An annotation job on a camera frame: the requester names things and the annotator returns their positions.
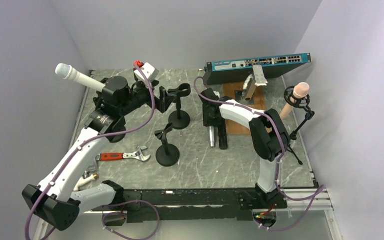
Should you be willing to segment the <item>black mic stand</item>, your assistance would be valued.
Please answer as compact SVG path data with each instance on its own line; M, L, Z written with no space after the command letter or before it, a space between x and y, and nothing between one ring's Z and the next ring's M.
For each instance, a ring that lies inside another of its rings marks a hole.
M177 88L168 89L167 92L175 95L176 105L176 110L169 115L168 122L172 124L173 128L176 130L184 129L190 123L190 116L186 111L181 109L181 98L190 95L190 84L182 83Z
M156 130L154 135L161 141L161 146L157 149L155 157L157 162L164 166L170 167L179 161L180 152L178 147L168 143L167 133L173 129L171 123L168 123L164 129Z

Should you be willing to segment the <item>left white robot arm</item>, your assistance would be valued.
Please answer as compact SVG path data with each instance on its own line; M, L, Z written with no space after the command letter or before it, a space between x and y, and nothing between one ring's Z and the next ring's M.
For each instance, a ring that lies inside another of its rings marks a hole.
M107 144L119 142L127 134L127 114L143 105L163 113L175 101L176 92L173 88L161 86L160 96L155 97L153 87L158 81L139 80L132 88L121 76L102 82L80 75L73 77L72 81L97 91L96 109L57 166L39 184L28 184L22 191L30 209L29 216L36 215L60 231L71 226L83 212L102 205L117 210L123 205L124 189L111 180L78 192L74 190L75 185Z

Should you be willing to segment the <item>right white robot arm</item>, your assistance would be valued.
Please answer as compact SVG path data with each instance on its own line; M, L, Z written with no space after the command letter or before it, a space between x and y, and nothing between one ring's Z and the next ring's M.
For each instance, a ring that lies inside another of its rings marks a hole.
M260 173L255 194L257 205L268 207L274 202L273 191L279 187L279 171L282 157L286 152L288 137L280 133L284 125L278 113L273 110L259 110L240 104L234 99L211 99L213 90L208 88L200 93L199 97L213 103L225 120L236 122L250 130L252 144L260 158Z

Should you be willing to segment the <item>silver grey microphone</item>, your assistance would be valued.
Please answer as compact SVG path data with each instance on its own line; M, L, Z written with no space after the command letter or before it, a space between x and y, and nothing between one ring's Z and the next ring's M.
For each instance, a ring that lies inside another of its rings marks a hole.
M215 147L215 129L213 126L208 126L209 145L211 148Z

